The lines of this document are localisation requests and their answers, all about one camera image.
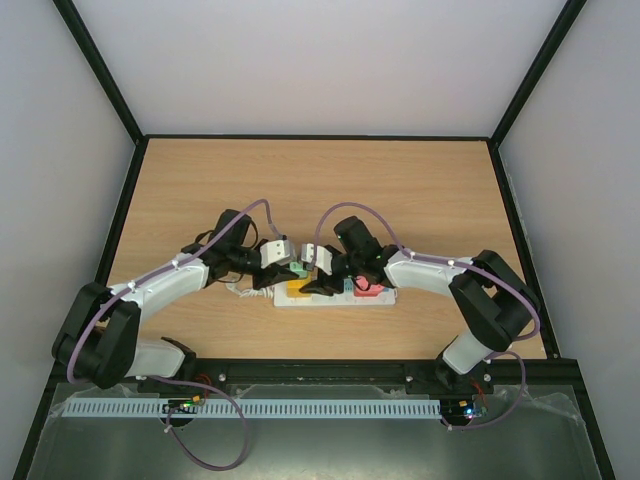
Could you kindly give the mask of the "red cube socket adapter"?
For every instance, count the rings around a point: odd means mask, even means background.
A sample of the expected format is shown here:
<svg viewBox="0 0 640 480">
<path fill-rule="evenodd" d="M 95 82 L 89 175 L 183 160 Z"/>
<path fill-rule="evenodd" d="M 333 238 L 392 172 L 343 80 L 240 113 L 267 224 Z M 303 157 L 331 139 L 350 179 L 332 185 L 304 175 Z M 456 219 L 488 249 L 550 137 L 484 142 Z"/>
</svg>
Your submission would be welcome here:
<svg viewBox="0 0 640 480">
<path fill-rule="evenodd" d="M 388 291 L 383 285 L 371 283 L 364 276 L 357 276 L 353 285 L 353 294 L 358 298 L 377 298 Z"/>
</svg>

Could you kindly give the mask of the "green plug adapter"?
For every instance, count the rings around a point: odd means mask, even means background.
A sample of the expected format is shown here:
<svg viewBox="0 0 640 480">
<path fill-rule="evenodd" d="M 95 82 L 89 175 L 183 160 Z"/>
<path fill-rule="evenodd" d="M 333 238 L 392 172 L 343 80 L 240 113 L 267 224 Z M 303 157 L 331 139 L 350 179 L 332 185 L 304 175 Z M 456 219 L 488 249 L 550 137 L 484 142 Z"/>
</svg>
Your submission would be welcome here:
<svg viewBox="0 0 640 480">
<path fill-rule="evenodd" d="M 305 279 L 308 277 L 308 271 L 300 262 L 292 261 L 289 263 L 288 268 L 291 272 L 295 273 L 299 279 Z"/>
</svg>

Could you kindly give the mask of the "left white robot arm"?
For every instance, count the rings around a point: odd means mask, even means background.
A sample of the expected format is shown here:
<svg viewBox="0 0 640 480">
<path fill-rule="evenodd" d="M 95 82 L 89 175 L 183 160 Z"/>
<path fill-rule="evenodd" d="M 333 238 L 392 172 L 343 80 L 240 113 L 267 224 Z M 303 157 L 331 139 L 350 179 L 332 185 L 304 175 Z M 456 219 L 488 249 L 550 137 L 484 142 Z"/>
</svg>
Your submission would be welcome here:
<svg viewBox="0 0 640 480">
<path fill-rule="evenodd" d="M 216 226 L 198 234 L 170 261 L 125 283 L 84 285 L 52 345 L 53 358 L 66 366 L 71 382 L 86 380 L 107 389 L 129 377 L 173 379 L 182 374 L 193 352 L 168 337 L 140 338 L 141 326 L 176 300 L 224 283 L 228 275 L 250 278 L 256 291 L 293 280 L 295 259 L 290 240 L 255 238 L 247 214 L 227 209 Z"/>
</svg>

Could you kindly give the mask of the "blue usb charger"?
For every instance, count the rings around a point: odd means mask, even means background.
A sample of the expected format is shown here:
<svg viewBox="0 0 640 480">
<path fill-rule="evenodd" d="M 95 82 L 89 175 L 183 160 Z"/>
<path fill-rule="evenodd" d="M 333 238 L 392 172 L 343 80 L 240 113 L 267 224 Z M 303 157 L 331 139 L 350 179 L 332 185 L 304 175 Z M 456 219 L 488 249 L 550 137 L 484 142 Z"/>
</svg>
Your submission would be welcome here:
<svg viewBox="0 0 640 480">
<path fill-rule="evenodd" d="M 353 281 L 351 279 L 345 279 L 343 293 L 345 295 L 353 295 L 354 292 L 355 292 L 355 287 L 354 287 Z"/>
</svg>

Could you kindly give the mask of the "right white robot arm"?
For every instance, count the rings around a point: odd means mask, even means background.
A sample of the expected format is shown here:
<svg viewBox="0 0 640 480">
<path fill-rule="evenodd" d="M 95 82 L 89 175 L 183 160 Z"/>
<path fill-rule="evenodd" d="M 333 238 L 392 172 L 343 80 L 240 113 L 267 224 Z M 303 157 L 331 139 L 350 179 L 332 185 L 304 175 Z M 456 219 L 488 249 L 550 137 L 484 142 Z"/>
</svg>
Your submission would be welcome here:
<svg viewBox="0 0 640 480">
<path fill-rule="evenodd" d="M 330 297 L 341 293 L 349 279 L 363 291 L 377 286 L 409 288 L 452 298 L 466 330 L 438 355 L 434 373 L 449 392 L 466 385 L 478 364 L 539 332 L 538 297 L 492 250 L 470 258 L 448 258 L 398 244 L 383 246 L 356 216 L 339 222 L 334 233 L 340 250 L 313 243 L 302 246 L 302 264 L 317 274 L 300 291 Z"/>
</svg>

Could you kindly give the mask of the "black aluminium frame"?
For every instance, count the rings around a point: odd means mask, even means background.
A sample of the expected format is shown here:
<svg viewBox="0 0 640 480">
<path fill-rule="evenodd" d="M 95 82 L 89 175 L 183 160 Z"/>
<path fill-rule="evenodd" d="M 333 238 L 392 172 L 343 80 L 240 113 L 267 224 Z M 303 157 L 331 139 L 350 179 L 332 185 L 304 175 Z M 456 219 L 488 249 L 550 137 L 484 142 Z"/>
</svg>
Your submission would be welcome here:
<svg viewBox="0 0 640 480">
<path fill-rule="evenodd" d="M 584 6 L 585 4 L 582 1 L 568 1 L 564 4 L 510 101 L 506 112 L 500 119 L 495 132 L 481 140 L 488 147 L 516 251 L 524 268 L 525 281 L 536 295 L 540 295 L 542 291 L 530 248 L 525 239 L 524 226 L 519 213 L 516 211 L 515 197 L 507 180 L 499 147 Z M 135 144 L 124 186 L 115 210 L 115 216 L 111 222 L 96 271 L 96 281 L 103 283 L 112 269 L 116 248 L 122 235 L 126 216 L 130 209 L 143 165 L 143 156 L 146 153 L 149 142 L 154 137 L 151 134 L 143 133 L 134 120 L 131 110 L 126 104 L 76 5 L 71 1 L 58 1 L 55 7 Z M 545 357 L 542 360 L 526 361 L 529 378 L 534 385 L 572 386 L 576 397 L 576 405 L 583 420 L 586 422 L 586 432 L 598 473 L 604 479 L 612 479 L 615 474 L 597 424 L 580 367 L 577 361 L 561 355 L 552 322 L 545 306 L 540 308 L 540 318 Z M 383 380 L 391 384 L 398 384 L 401 373 L 428 370 L 435 365 L 432 360 L 231 360 L 208 358 L 199 359 L 196 364 L 206 372 L 219 370 L 222 373 L 229 373 L 234 379 L 264 380 L 269 384 L 273 384 L 278 380 L 291 380 L 295 374 L 301 374 L 305 380 L 314 381 L 318 384 L 338 385 L 344 382 L 352 383 L 362 380 L 369 386 L 375 386 Z M 14 473 L 17 479 L 27 478 L 28 474 L 35 469 L 34 459 L 45 429 L 45 415 L 53 404 L 55 387 L 64 383 L 64 381 L 61 364 L 54 364 Z"/>
</svg>

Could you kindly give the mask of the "yellow cube socket adapter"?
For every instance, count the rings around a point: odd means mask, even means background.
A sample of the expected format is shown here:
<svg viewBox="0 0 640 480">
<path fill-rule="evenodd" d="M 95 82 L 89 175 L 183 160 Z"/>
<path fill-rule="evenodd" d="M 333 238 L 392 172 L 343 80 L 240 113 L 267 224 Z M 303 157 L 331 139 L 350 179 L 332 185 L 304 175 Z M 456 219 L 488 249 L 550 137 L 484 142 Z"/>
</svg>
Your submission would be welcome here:
<svg viewBox="0 0 640 480">
<path fill-rule="evenodd" d="M 288 298 L 306 298 L 310 297 L 312 291 L 310 290 L 309 284 L 312 284 L 313 280 L 311 278 L 304 279 L 295 279 L 290 280 L 286 283 L 285 293 Z"/>
</svg>

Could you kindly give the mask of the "white power strip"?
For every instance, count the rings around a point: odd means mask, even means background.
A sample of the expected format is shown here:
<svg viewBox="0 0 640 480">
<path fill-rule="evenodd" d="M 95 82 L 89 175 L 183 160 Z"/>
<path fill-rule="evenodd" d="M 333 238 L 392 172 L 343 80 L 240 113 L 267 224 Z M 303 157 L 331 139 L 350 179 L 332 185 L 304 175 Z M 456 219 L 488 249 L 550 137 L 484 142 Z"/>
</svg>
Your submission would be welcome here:
<svg viewBox="0 0 640 480">
<path fill-rule="evenodd" d="M 396 304 L 397 293 L 388 289 L 377 298 L 358 298 L 344 293 L 333 296 L 313 294 L 306 298 L 288 298 L 284 285 L 274 287 L 273 304 L 279 308 L 310 308 L 310 307 L 382 307 Z"/>
</svg>

